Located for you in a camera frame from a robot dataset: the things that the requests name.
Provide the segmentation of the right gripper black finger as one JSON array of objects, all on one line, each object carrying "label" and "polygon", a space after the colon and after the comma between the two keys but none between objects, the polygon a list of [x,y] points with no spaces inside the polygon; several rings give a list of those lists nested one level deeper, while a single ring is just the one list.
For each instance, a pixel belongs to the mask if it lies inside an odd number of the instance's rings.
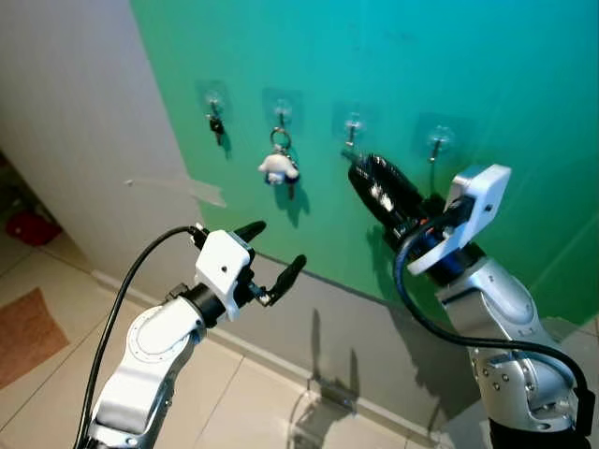
[{"label": "right gripper black finger", "polygon": [[360,200],[381,224],[407,224],[427,218],[423,196],[405,175],[378,154],[360,158]]},{"label": "right gripper black finger", "polygon": [[[348,182],[367,210],[384,228],[398,231],[401,235],[410,230],[414,218],[408,212],[408,206],[414,205],[414,185],[401,172],[395,171],[393,167],[350,167]],[[393,204],[391,213],[385,213],[376,204],[371,193],[371,188],[376,183],[384,185]]]}]

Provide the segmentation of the long clear tape strip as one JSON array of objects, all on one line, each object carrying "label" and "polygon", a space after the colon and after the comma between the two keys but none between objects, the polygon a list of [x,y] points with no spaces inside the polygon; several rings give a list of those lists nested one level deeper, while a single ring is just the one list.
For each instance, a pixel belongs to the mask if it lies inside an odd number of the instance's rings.
[{"label": "long clear tape strip", "polygon": [[155,177],[133,177],[124,181],[124,185],[145,185],[158,189],[158,191],[168,191],[180,196],[191,196],[205,204],[214,207],[226,209],[226,199],[223,197],[222,189],[218,185],[198,182],[191,177],[171,177],[171,179],[156,179]]}]

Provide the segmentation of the small black key bunch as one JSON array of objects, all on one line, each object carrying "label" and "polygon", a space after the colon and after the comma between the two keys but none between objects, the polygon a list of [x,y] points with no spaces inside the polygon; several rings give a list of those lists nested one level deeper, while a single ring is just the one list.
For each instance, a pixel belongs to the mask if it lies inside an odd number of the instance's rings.
[{"label": "small black key bunch", "polygon": [[215,138],[215,145],[223,147],[226,145],[226,125],[223,124],[221,116],[218,114],[207,114],[206,117],[207,124]]}]

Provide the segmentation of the red object on floor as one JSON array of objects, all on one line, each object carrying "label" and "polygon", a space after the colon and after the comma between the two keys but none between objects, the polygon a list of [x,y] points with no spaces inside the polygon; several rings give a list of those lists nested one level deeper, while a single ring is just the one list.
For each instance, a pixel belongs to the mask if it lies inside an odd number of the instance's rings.
[{"label": "red object on floor", "polygon": [[63,228],[43,215],[22,210],[7,219],[5,232],[24,244],[39,247],[51,243],[53,239],[63,234]]}]

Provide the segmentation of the brown floor mat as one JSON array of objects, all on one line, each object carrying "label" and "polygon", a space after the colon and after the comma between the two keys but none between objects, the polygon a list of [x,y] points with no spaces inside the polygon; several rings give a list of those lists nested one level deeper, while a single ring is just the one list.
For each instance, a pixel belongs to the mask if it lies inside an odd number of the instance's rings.
[{"label": "brown floor mat", "polygon": [[41,288],[0,307],[0,389],[47,362],[68,343]]}]

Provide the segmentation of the clear adhesive wall hook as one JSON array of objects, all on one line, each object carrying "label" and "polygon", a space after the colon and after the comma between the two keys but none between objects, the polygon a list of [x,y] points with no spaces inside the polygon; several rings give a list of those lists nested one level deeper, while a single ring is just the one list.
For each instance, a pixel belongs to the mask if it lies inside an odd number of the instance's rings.
[{"label": "clear adhesive wall hook", "polygon": [[332,107],[332,132],[347,150],[355,151],[362,141],[365,125],[373,123],[373,106],[360,101],[337,101]]},{"label": "clear adhesive wall hook", "polygon": [[219,79],[201,79],[196,82],[198,105],[207,116],[223,119],[228,106],[226,82]]},{"label": "clear adhesive wall hook", "polygon": [[261,101],[268,124],[282,125],[290,132],[303,132],[303,91],[286,87],[264,87]]},{"label": "clear adhesive wall hook", "polygon": [[444,114],[423,114],[416,123],[419,153],[425,162],[436,163],[442,153],[455,141],[455,123],[457,120]]}]

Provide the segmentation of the white plush keychain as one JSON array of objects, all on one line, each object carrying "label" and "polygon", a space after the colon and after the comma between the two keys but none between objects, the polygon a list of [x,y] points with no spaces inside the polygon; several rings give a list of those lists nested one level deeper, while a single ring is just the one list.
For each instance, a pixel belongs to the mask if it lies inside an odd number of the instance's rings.
[{"label": "white plush keychain", "polygon": [[272,128],[269,139],[272,152],[262,159],[258,171],[264,175],[266,184],[286,185],[287,198],[295,198],[300,172],[290,152],[294,139],[282,125],[275,125]]}]

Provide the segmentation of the green wall board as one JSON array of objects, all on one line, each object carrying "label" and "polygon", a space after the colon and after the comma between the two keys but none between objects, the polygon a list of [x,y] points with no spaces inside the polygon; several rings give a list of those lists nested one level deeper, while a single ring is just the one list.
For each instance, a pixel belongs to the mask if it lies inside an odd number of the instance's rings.
[{"label": "green wall board", "polygon": [[[598,297],[598,0],[131,0],[188,177],[218,185],[226,209],[204,222],[264,221],[261,255],[304,253],[309,272],[395,297],[393,252],[347,179],[380,154],[420,193],[445,196],[471,166],[512,176],[495,221],[475,237],[531,292],[552,324],[586,324]],[[226,82],[224,146],[196,82]],[[258,171],[272,152],[264,87],[303,91],[290,132],[295,198]],[[337,101],[373,106],[355,151],[332,132]],[[435,164],[419,153],[423,114],[454,117]]]}]

